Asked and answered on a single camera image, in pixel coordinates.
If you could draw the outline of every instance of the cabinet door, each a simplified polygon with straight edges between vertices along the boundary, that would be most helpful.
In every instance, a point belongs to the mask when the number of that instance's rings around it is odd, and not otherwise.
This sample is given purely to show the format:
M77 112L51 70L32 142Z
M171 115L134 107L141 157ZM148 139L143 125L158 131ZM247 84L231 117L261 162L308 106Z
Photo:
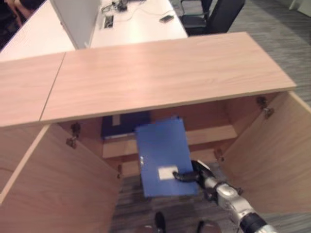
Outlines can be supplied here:
M118 198L115 170L51 125L0 208L2 233L107 232Z
M0 193L42 126L0 130Z
M281 93L219 160L230 183L260 212L311 211L311 109Z

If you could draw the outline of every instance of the blue folder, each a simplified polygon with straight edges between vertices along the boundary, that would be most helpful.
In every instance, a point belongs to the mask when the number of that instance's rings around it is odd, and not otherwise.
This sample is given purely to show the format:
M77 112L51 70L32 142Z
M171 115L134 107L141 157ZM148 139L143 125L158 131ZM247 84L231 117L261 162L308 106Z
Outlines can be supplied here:
M170 118L136 128L141 179L145 197L197 195L195 182L160 179L163 168L193 171L183 120Z

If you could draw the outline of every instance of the dark blue binder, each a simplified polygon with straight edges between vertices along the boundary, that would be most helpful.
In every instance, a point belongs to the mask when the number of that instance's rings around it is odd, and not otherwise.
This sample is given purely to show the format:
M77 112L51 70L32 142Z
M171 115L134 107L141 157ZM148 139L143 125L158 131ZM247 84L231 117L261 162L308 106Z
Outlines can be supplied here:
M113 125L112 116L104 116L102 122L102 139L116 135L134 133L140 125L150 124L150 112L126 113L120 115L120 125Z
M198 194L195 182L182 183L171 175L175 168L182 173L193 171L182 119L139 126L136 139L145 197Z

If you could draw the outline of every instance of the floor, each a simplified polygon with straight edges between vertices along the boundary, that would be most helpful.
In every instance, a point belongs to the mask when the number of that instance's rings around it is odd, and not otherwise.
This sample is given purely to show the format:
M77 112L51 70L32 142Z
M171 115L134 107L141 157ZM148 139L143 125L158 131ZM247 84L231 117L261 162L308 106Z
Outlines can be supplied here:
M179 0L171 0L180 13ZM187 6L192 12L199 8L195 2ZM288 11L276 0L248 0L231 32L247 31L297 83L297 94L311 105L311 18L296 11ZM212 170L225 179L218 164ZM156 211L162 211L167 220L168 233L193 233L199 220L217 221L224 233L235 233L237 227L228 213L197 197L157 198L143 197L139 177L124 180L111 232L132 233L134 229L153 224ZM310 233L311 214L263 215L280 233Z

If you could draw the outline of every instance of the office chair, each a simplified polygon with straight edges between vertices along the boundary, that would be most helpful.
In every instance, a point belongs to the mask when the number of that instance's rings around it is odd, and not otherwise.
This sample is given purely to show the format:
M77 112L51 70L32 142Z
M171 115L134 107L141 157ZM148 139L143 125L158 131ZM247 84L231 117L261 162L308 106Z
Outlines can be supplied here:
M226 33L244 7L245 0L218 0L204 28L185 28L188 35Z
M200 1L202 6L202 12L197 14L187 14L185 12L183 2L185 1ZM204 28L206 27L206 23L209 17L209 8L212 3L212 0L181 0L180 5L183 11L182 16L180 16L180 20L184 25L184 28L187 30L188 28Z

